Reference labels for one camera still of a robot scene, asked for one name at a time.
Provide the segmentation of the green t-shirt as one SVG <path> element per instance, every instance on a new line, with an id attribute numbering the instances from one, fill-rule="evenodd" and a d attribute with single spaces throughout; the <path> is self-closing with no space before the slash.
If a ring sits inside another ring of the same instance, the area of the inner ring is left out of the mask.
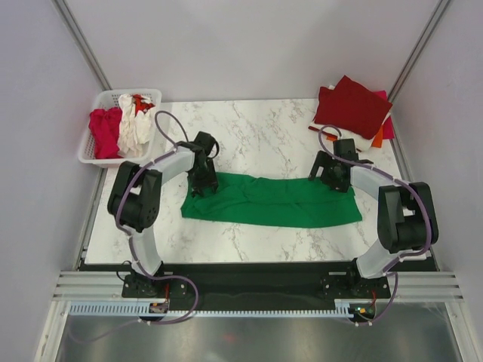
<path id="1" fill-rule="evenodd" d="M 362 221 L 353 189 L 338 192 L 320 181 L 268 179 L 218 173 L 219 186 L 187 195 L 186 219 L 286 228 L 320 229 Z"/>

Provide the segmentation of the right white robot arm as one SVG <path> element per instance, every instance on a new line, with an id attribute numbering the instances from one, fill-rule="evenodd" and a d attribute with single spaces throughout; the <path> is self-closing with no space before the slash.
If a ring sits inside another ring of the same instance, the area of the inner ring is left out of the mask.
<path id="1" fill-rule="evenodd" d="M 373 287 L 374 278 L 381 278 L 408 257 L 426 254 L 438 240 L 439 230 L 429 185 L 407 183 L 360 161 L 357 154 L 344 161 L 340 156 L 320 151 L 309 173 L 336 192 L 353 187 L 377 201 L 377 240 L 367 252 L 355 259 L 357 271 L 346 277 L 347 291 L 364 296 Z"/>

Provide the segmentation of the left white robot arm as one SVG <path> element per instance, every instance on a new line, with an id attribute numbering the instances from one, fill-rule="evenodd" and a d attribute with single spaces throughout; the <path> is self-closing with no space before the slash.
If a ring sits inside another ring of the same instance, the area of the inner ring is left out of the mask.
<path id="1" fill-rule="evenodd" d="M 212 152 L 218 142 L 208 133 L 200 133 L 191 142 L 180 141 L 164 155 L 141 166 L 130 161 L 118 169 L 107 210 L 116 227 L 128 236 L 131 264 L 140 278 L 140 289 L 148 296 L 165 290 L 165 277 L 157 271 L 162 258 L 157 250 L 153 225 L 158 217 L 162 186 L 185 173 L 192 197 L 215 192 L 218 180 Z"/>

